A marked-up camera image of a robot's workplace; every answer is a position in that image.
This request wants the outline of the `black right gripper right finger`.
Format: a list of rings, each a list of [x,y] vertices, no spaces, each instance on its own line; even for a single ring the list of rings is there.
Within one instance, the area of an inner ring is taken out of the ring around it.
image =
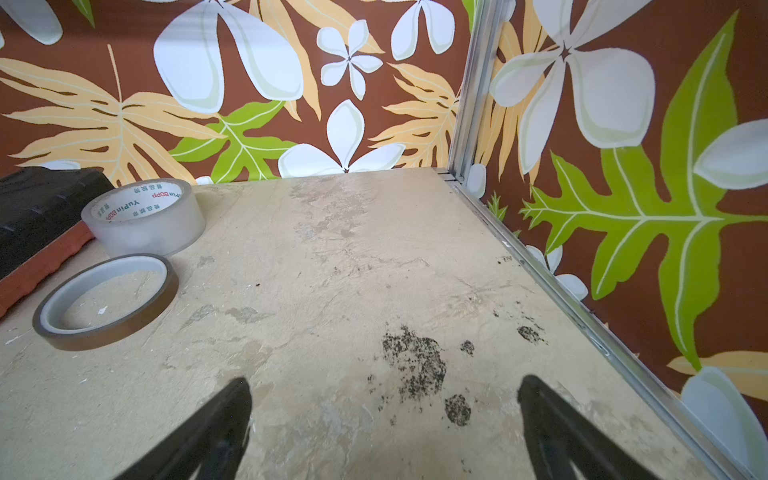
[[[517,399],[528,455],[538,479],[656,477],[539,377],[525,376]]]

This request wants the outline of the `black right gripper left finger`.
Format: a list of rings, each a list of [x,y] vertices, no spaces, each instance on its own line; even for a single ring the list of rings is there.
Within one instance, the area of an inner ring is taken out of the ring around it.
[[[233,479],[247,449],[251,411],[250,386],[237,377],[118,477]]]

